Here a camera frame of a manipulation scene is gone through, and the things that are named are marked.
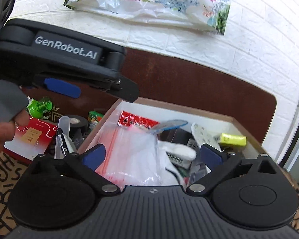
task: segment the human hand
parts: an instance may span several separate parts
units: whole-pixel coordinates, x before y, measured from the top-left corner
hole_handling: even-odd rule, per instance
[[[14,120],[0,123],[0,152],[3,150],[4,143],[14,138],[17,123],[20,126],[27,126],[29,123],[29,114],[26,110],[21,111]]]

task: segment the open box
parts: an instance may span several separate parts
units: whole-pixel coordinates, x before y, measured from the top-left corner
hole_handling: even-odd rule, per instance
[[[188,124],[183,126],[182,129],[188,132],[191,132],[191,124],[196,122],[213,136],[220,133],[244,135],[247,137],[247,145],[242,151],[245,158],[256,159],[259,154],[266,154],[260,143],[232,117],[145,98],[138,98],[134,103],[117,100],[83,142],[78,153],[82,154],[95,146],[102,130],[109,125],[117,124],[122,111],[158,122],[175,119],[187,120]]]

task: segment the brown wooden panel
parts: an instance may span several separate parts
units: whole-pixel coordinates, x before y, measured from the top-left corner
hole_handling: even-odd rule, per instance
[[[233,76],[186,60],[128,49],[122,74],[139,85],[140,96],[216,112],[236,118],[262,142],[273,117],[275,97]],[[91,110],[105,113],[115,98],[86,85],[82,95],[71,99],[38,90],[26,94],[39,99],[50,96],[58,113],[87,117]]]

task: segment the floral plastic bag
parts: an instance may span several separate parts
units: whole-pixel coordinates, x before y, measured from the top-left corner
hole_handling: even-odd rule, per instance
[[[230,0],[65,0],[71,9],[224,34]]]

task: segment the white brick wall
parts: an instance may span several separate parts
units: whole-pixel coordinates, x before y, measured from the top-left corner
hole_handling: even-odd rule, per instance
[[[11,16],[197,62],[274,94],[277,108],[263,143],[273,158],[288,130],[295,130],[297,123],[290,125],[299,103],[299,0],[233,0],[225,36],[131,24],[74,12],[63,2],[17,0]]]

